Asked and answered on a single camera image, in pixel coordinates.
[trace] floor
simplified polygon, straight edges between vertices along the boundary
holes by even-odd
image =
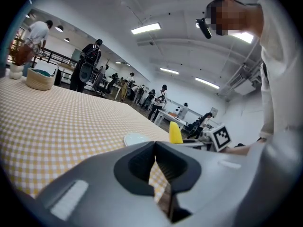
[[[61,83],[61,87],[69,89],[70,85],[66,84],[66,83]],[[86,89],[83,91],[83,93],[88,94],[88,95],[92,95],[92,96],[99,96],[97,93],[92,92],[92,91],[88,91]],[[109,94],[109,95],[106,94],[106,99],[114,100],[115,101],[115,95],[116,95],[116,93],[117,93],[116,88],[113,88],[113,91],[112,91],[111,94]],[[131,101],[128,98],[126,98],[123,103],[130,105],[134,110],[138,111],[140,114],[142,114],[143,116],[145,116],[146,118],[148,118],[148,111],[144,110],[144,109],[141,109],[140,106],[136,105],[133,101]],[[162,123],[161,123],[161,125],[159,127],[161,127],[166,132],[169,132],[169,121],[163,120]],[[185,139],[187,137],[187,133],[186,132],[182,131],[181,134],[182,134],[182,138]],[[169,202],[170,202],[170,185],[168,184],[167,187],[166,187],[166,189],[165,189],[165,192],[163,193],[161,199],[158,202],[158,206],[166,214],[168,214],[168,211],[169,211]]]

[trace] white plant pot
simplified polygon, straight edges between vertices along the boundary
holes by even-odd
[[[10,65],[9,78],[13,78],[15,80],[22,77],[24,66],[16,66],[14,64]]]

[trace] yellow checkered tablecloth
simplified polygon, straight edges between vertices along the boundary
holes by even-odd
[[[56,86],[38,91],[25,80],[0,79],[0,153],[11,182],[33,197],[82,160],[124,147],[128,133],[169,141],[127,104]],[[149,183],[158,201],[167,181],[157,164]]]

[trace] black railing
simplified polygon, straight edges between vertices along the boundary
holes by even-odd
[[[72,58],[69,58],[65,55],[61,55],[55,51],[51,51],[49,49],[45,48],[45,56],[39,54],[34,57],[34,61],[32,64],[32,67],[35,66],[36,59],[40,61],[46,61],[47,63],[51,63],[54,65],[57,65],[57,63],[65,63],[70,64],[71,66],[75,67],[77,65],[77,61],[73,60]]]

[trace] yellow sponge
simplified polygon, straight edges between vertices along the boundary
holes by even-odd
[[[169,125],[169,141],[173,144],[182,144],[182,135],[176,122],[171,121]]]

